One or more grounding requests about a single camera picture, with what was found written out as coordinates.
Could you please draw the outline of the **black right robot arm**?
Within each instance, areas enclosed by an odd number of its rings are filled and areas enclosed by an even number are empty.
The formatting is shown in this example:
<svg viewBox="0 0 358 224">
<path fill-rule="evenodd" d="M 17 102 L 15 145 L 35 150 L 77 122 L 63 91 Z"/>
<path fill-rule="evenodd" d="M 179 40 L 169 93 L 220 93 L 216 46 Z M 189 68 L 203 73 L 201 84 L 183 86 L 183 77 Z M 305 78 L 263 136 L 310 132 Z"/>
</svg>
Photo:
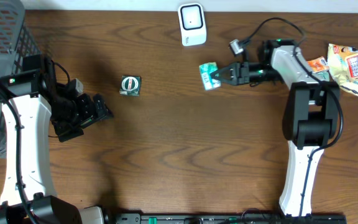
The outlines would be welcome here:
<svg viewBox="0 0 358 224">
<path fill-rule="evenodd" d="M 297 42 L 267 40 L 259 61 L 244 59 L 211 72 L 211 78 L 232 86 L 281 81 L 289 89 L 282 119 L 288 142 L 287 174 L 279 206 L 291 218 L 311 215 L 311 196 L 319 160 L 342 124 L 339 87 L 320 80 L 304 59 Z"/>
</svg>

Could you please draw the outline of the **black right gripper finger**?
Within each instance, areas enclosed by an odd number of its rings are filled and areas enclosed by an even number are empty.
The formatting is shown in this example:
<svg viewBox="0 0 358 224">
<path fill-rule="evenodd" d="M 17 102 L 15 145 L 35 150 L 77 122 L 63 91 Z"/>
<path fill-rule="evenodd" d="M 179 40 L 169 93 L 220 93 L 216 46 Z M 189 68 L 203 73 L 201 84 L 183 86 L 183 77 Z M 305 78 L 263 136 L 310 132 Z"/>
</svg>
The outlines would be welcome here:
<svg viewBox="0 0 358 224">
<path fill-rule="evenodd" d="M 225 83 L 228 85 L 236 86 L 237 85 L 237 79 L 232 75 L 225 75 L 222 73 L 216 73 L 211 74 L 211 78 L 214 80 L 218 80 L 221 83 Z"/>
<path fill-rule="evenodd" d="M 228 73 L 230 75 L 233 75 L 233 74 L 236 74 L 237 71 L 238 71 L 238 63 L 234 62 L 226 67 L 219 68 L 216 71 L 213 71 L 211 74 L 212 75 L 224 75 L 224 74 Z"/>
</svg>

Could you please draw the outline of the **dark green round-label box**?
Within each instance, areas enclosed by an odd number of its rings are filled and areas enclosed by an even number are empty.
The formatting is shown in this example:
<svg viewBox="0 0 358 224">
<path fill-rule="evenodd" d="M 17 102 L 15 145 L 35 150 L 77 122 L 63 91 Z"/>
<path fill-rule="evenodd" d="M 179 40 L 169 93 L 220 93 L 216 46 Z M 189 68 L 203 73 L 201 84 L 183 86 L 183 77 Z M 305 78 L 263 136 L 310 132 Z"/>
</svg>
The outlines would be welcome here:
<svg viewBox="0 0 358 224">
<path fill-rule="evenodd" d="M 121 80 L 119 93 L 124 96 L 139 96 L 141 84 L 141 77 L 124 75 Z"/>
</svg>

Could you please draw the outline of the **mint green pack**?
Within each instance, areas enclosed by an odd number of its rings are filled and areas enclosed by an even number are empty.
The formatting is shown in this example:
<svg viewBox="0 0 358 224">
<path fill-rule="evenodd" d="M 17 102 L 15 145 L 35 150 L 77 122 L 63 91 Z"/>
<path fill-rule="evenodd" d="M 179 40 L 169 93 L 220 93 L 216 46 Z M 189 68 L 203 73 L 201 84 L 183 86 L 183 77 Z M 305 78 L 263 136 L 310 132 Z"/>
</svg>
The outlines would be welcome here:
<svg viewBox="0 0 358 224">
<path fill-rule="evenodd" d="M 316 72 L 313 75 L 321 81 L 326 81 L 326 82 L 330 81 L 330 74 L 328 71 Z"/>
</svg>

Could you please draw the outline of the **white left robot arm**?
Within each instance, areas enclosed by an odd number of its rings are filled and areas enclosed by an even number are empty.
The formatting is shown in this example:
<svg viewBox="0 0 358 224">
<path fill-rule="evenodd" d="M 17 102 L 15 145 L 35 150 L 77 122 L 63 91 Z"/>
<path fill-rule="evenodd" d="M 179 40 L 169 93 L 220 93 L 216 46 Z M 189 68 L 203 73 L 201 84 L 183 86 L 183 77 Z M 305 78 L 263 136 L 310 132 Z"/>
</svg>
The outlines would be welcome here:
<svg viewBox="0 0 358 224">
<path fill-rule="evenodd" d="M 50 171 L 49 127 L 60 142 L 83 135 L 113 117 L 100 94 L 83 93 L 81 82 L 57 82 L 57 63 L 38 54 L 25 57 L 22 72 L 0 78 L 6 126 L 7 167 L 0 196 L 0 223 L 111 223 L 100 205 L 79 209 L 59 199 Z"/>
</svg>

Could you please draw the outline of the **orange tissue pack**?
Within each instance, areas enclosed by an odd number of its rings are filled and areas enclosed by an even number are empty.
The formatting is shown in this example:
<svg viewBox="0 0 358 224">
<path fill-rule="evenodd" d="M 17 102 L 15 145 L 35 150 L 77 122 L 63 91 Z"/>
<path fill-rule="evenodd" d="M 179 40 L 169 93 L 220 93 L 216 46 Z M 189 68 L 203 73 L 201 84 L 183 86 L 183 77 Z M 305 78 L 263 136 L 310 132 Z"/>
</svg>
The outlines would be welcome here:
<svg viewBox="0 0 358 224">
<path fill-rule="evenodd" d="M 309 60 L 308 65 L 313 73 L 327 72 L 329 70 L 329 65 L 324 57 Z"/>
</svg>

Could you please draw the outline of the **yellow snack chip bag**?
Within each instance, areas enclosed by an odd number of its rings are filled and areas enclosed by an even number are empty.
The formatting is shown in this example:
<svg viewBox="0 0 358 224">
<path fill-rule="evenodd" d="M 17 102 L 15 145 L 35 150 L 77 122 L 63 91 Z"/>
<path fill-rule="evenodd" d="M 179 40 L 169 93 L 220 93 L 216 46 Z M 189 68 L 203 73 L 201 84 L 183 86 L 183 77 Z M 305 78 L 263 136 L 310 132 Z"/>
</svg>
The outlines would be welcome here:
<svg viewBox="0 0 358 224">
<path fill-rule="evenodd" d="M 358 50 L 351 46 L 329 44 L 328 66 L 340 89 L 358 96 Z"/>
</svg>

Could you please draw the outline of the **teal tissue pack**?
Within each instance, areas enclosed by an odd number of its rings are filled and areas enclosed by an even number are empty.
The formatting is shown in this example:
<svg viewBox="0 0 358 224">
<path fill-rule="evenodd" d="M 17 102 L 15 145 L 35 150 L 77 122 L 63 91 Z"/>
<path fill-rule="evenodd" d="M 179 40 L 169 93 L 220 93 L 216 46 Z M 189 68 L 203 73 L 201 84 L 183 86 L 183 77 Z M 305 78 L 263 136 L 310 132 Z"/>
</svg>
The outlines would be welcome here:
<svg viewBox="0 0 358 224">
<path fill-rule="evenodd" d="M 218 69 L 216 62 L 208 62 L 199 66 L 200 76 L 203 82 L 204 89 L 206 91 L 219 88 L 221 82 L 211 77 L 211 73 Z"/>
</svg>

